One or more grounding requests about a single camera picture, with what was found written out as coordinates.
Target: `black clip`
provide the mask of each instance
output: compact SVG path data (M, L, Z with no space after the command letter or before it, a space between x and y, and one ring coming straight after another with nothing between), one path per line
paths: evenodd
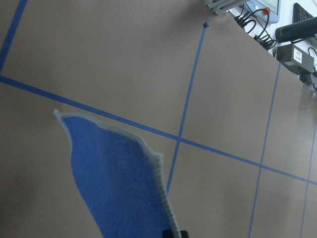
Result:
M187 231L180 231L182 238L189 238ZM171 230L163 231L163 238L174 238L173 232Z

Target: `blue tape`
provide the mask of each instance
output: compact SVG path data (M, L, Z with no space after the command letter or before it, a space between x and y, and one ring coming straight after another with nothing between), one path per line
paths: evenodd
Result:
M278 69L277 69L277 74L276 74L276 79L275 79L275 85L274 85L274 90L273 90L273 95L272 95L272 100L271 100L271 106L270 106L269 113L268 113L268 119L267 119L267 125L266 125L265 137L264 137L264 143L263 143L263 150L262 150L262 155L261 155L261 163L260 163L261 166L260 166L260 169L259 169L257 186L256 186L256 193L255 193L254 201L253 201L253 207L252 207L252 214L251 214L251 221L250 221L248 238L251 238L251 236L252 236L254 213L255 213L257 200L258 200L258 192L259 192L259 186L260 186L260 180L261 180L262 165L263 165L265 149L266 149L267 135L268 135L269 125L270 125L271 116L272 116L272 110L273 110L273 105L274 105L274 99L275 99L276 87L277 87L277 82L278 82L278 78L279 78L280 69L281 69L281 63L278 64Z
M313 145L312 145L312 152L311 152L311 160L310 160L310 163L309 163L308 181L307 181L307 184L306 184L306 191L305 191L305 201L304 201L304 208L303 208L303 216L302 216L302 225L301 225L301 231L300 231L300 238L302 238L302 236L303 236L303 228L304 228L305 213L306 213L306 203L307 203L307 194L308 194L308 185L309 185L309 179L311 177L311 167L312 167L312 161L313 161L313 155L314 155L316 131L317 131L317 125L315 126L314 137L313 137Z
M0 76L0 82L5 83L7 85L11 85L11 86L19 88L19 89L23 89L25 91L28 91L28 92L31 92L31 93L34 93L34 94L37 94L37 95L40 95L40 96L43 96L46 98L49 98L49 99L52 99L54 101L58 101L58 102L61 102L61 103L64 103L64 104L67 104L67 105L70 105L70 106L73 106L76 108L80 108L82 110L85 110L85 111L88 111L91 113L95 113L95 114L98 114L100 116L103 116L103 117L106 117L109 119L113 119L113 120L122 122L124 124L131 125L131 126L134 126L134 127L137 127L137 128L140 128L140 129L143 129L143 130L146 130L146 131L149 131L149 132L152 132L152 133L155 133L155 134L158 134L158 135L170 138L170 139L173 139L173 140L177 139L177 136L169 134L167 132L154 129L152 127L140 124L138 122L135 122L135 121L123 118L123 117L119 117L117 115L114 115L114 114L102 111L100 109L96 109L96 108L87 106L87 105L82 104L82 103L78 103L78 102L73 101L71 99L61 97L61 96L53 94L53 93L49 93L49 92L44 91L42 89L38 89L38 88L29 86L29 85L24 84L24 83L20 83L18 81L15 81L15 80L3 77L3 76Z
M183 110L182 121L181 121L181 124L180 124L180 127L179 127L179 132L178 132L177 142L176 142L176 146L175 146L175 152L174 152L174 156L173 156L173 161L172 161L172 165L171 165L169 176L168 176L168 182L167 182L167 186L166 186L167 194L169 193L170 185L172 183L173 173L174 173L176 159L177 159L177 155L178 155L179 143L180 143L180 140L181 140L182 134L183 134L183 128L184 128L184 124L185 124L185 119L186 119L189 99L190 99L190 95L192 93L193 83L194 83L194 79L195 79L195 75L196 75L196 71L197 71L197 66L198 66L198 61L199 61L200 53L202 51L202 46L203 46L203 42L204 42L204 38L205 38L205 33L206 33L207 27L209 27L209 24L208 24L208 22L205 22L204 23L204 27L203 27L203 31L202 31L202 35L200 37L197 53L196 53L196 58L195 58L195 62L194 62L192 75L191 75L190 82L189 82L189 87L188 87L188 91L187 91L185 106L184 106L184 110Z
M8 33L5 37L3 46L2 46L1 51L0 51L0 74L2 72L4 62L5 62L6 56L8 55L10 46L12 44L12 40L14 38L16 29L18 28L18 25L20 23L22 14L24 12L24 8L26 6L26 3L27 3L27 0L20 0L18 7L15 11L15 14L13 16L13 20L12 20L11 25L9 27Z
M0 76L0 82L3 83L3 84L6 84L6 85L10 85L12 87L18 88L18 89L22 89L22 90L30 92L30 93L34 93L36 95L39 95L39 96L42 96L42 97L45 97L45 98L48 98L48 99L52 99L54 101L58 101L58 102L61 102L61 103L64 103L64 104L67 104L67 105L70 105L70 106L73 106L73 107L76 107L76 108L79 108L79 109L82 109L82 110L85 110L85 111L88 111L88 112L91 112L91 113L98 114L100 116L103 116L103 117L106 117L106 118L109 118L109 119L112 119L112 120L116 120L116 121L122 122L124 124L132 125L134 127L137 127L137 128L142 129L142 130L145 130L145 131L148 131L148 132L152 132L152 133L155 133L155 134L158 134L158 135L161 135L163 137L170 138L172 140L176 140L176 141L178 140L178 136L166 133L164 131L157 130L155 128L152 128L152 127L137 123L137 122L132 121L132 120L128 120L128 119L116 116L116 115L108 113L108 112L101 111L99 109L95 109L95 108L87 106L85 104L78 103L78 102L73 101L71 99L68 99L68 98L65 98L65 97L62 97L62 96L59 96L59 95L44 91L42 89L35 88L33 86L30 86L30 85L27 85L27 84L24 84L24 83L20 83L18 81L15 81L15 80L3 77L3 76ZM280 170L277 170L277 169L274 169L274 168L271 168L271 167L268 167L268 166L265 166L265 165L261 165L259 163L256 163L256 162L241 158L239 156L235 156L235 155L232 155L232 154L229 154L229 153L226 153L226 152L211 148L211 147L206 146L206 145L199 144L199 143L194 142L194 141L190 141L190 140L181 138L180 142L188 144L188 145L192 145L194 147L201 148L203 150L207 150L207 151L219 154L219 155L223 155L225 157L228 157L228 158L231 158L231 159L234 159L234 160L238 160L238 161L241 161L243 163L247 163L247 164L250 164L250 165L253 165L253 166L257 166L257 167L265 169L265 170L270 170L272 172L275 172L275 173L278 173L278 174L281 174L281 175L285 175L285 176L288 176L288 177L291 177L291 178L294 178L294 179L298 179L298 180L301 180L301 181L308 182L310 184L317 185L317 182L310 181L310 180L307 180L305 178L301 178L301 177L298 177L298 176L295 176L295 175L292 175L292 174L288 174L286 172L283 172L283 171L280 171Z

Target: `blue towel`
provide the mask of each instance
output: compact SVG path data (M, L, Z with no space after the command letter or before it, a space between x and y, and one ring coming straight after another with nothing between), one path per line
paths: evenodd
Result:
M162 181L162 155L116 126L54 112L71 144L76 185L105 238L181 238Z

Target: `keyboard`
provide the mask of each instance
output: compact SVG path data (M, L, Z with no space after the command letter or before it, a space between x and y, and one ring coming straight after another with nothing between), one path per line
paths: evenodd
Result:
M305 9L303 9L302 6L300 6L298 3L294 3L293 5L293 23L304 21L307 19L313 18L312 15L310 15ZM312 43L317 45L317 37L311 37L310 38Z

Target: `desk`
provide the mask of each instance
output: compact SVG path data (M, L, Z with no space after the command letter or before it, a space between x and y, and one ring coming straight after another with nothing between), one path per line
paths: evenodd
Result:
M316 95L229 14L197 0L3 2L0 237L101 237L54 109L142 136L165 182L177 151L169 198L191 238L317 237Z

